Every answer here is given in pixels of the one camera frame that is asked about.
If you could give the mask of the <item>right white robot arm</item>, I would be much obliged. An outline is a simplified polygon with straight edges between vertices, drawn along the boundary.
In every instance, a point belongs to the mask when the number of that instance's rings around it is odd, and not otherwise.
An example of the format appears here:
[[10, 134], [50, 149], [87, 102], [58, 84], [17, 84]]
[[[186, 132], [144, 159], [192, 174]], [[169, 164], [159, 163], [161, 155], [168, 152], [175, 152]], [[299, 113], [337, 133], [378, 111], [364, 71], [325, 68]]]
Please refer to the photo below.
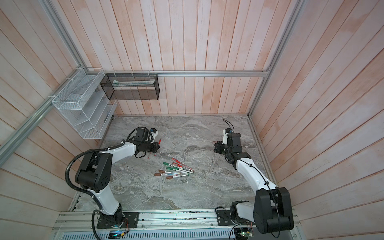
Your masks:
[[232, 129], [223, 130], [223, 140], [215, 143], [215, 153], [238, 171], [255, 193], [254, 202], [237, 201], [230, 207], [232, 221], [238, 225], [251, 222], [262, 234], [278, 233], [294, 228], [289, 191], [272, 183], [243, 151], [241, 135]]

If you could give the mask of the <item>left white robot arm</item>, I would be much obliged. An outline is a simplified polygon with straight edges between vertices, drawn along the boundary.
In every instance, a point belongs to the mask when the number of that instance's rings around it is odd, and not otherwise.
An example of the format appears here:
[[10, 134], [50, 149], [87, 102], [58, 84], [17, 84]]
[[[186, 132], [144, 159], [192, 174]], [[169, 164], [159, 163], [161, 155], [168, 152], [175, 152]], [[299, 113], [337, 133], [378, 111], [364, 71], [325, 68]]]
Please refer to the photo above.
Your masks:
[[156, 153], [160, 144], [155, 141], [158, 131], [154, 128], [135, 128], [120, 144], [83, 153], [83, 160], [76, 173], [75, 182], [81, 191], [91, 196], [100, 210], [100, 219], [114, 228], [124, 220], [122, 205], [115, 199], [111, 187], [112, 165], [124, 158], [143, 158]]

